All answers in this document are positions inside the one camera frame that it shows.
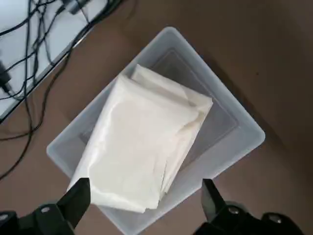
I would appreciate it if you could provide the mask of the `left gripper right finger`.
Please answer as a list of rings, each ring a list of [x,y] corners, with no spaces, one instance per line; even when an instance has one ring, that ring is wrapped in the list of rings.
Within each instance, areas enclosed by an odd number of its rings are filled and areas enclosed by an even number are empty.
[[[266,212],[256,218],[239,204],[224,201],[213,180],[203,179],[201,205],[206,217],[196,235],[302,235],[288,216]]]

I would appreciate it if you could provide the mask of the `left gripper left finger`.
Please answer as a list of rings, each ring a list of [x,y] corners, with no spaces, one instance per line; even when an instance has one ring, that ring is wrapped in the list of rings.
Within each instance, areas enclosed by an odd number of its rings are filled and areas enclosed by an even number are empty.
[[[80,178],[56,203],[44,204],[19,217],[15,211],[0,212],[2,235],[73,235],[90,206],[89,178]]]

